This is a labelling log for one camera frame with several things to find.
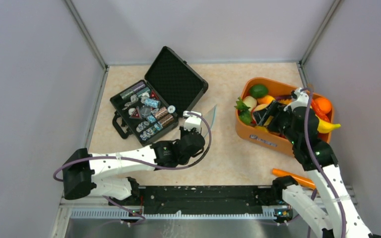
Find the case lid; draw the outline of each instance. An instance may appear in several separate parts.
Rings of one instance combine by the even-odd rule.
[[[206,81],[167,46],[161,49],[145,74],[145,80],[169,105],[176,107],[179,117],[183,116],[183,111],[191,110],[189,107],[208,87]]]

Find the gray floor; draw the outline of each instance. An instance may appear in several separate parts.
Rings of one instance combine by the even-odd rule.
[[[128,228],[110,220],[71,219],[65,238],[305,238],[307,224],[299,219],[288,227],[255,220],[147,220]]]

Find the red pepper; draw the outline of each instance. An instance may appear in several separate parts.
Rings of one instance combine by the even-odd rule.
[[[312,108],[313,108],[313,111],[316,113],[316,115],[320,119],[322,119],[326,122],[330,122],[329,118],[325,115],[325,113],[323,113],[323,111],[320,109],[319,105],[314,100],[312,100]]]

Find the case handle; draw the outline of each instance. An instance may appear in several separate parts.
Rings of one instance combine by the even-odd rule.
[[[112,125],[115,127],[116,131],[118,131],[118,133],[122,137],[122,139],[126,139],[130,135],[130,133],[129,133],[128,129],[127,129],[127,132],[124,132],[124,130],[122,130],[121,126],[118,124],[117,120],[120,117],[121,117],[121,115],[119,115],[118,112],[116,111],[115,116],[113,117],[113,120],[112,120]]]

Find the black case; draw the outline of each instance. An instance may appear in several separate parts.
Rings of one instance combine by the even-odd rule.
[[[179,124],[178,118],[183,116],[183,112],[191,111],[208,90],[208,83],[186,61],[181,59],[167,46],[161,49],[161,52],[144,78],[145,80],[140,80],[139,82],[144,82],[150,89],[154,90],[161,101],[162,106],[160,107],[168,107],[169,105],[176,107],[176,111],[171,114],[174,121],[161,131],[155,133],[148,140],[142,140],[139,136],[141,132],[136,131],[136,127],[145,119],[130,119],[128,111],[122,110],[125,103],[130,101],[130,99],[122,99],[121,94],[132,88],[135,84],[110,99],[110,102],[116,109],[112,124],[121,138],[126,139],[129,135],[134,134],[143,146],[154,143],[175,128]],[[121,125],[117,122],[119,118],[122,118]]]

